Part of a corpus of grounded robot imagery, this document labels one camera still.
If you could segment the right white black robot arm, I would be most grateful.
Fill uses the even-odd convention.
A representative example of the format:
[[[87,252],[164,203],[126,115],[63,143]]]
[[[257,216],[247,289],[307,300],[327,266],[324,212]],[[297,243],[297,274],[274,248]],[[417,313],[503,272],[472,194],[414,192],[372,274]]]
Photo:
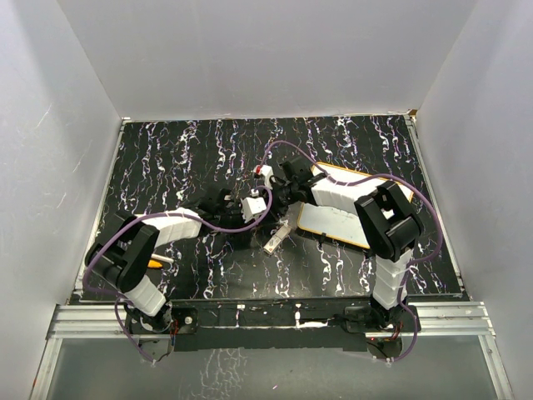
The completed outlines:
[[[414,190],[392,177],[373,177],[338,167],[311,165],[302,157],[281,164],[282,177],[258,168],[272,191],[272,210],[302,203],[316,218],[314,231],[366,248],[376,261],[368,325],[403,327],[411,313],[404,289],[413,250],[424,225],[411,204]]]

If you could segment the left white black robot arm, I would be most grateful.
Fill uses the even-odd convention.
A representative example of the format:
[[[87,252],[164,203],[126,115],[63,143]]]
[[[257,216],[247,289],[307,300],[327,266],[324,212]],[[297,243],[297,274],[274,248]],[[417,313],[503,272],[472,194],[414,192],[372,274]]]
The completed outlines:
[[[153,332],[172,322],[166,296],[147,275],[156,248],[198,237],[201,232],[244,233],[256,219],[244,212],[246,201],[234,200],[231,191],[210,192],[197,202],[172,211],[134,215],[116,212],[97,235],[85,256],[83,286],[96,274],[133,306]]]

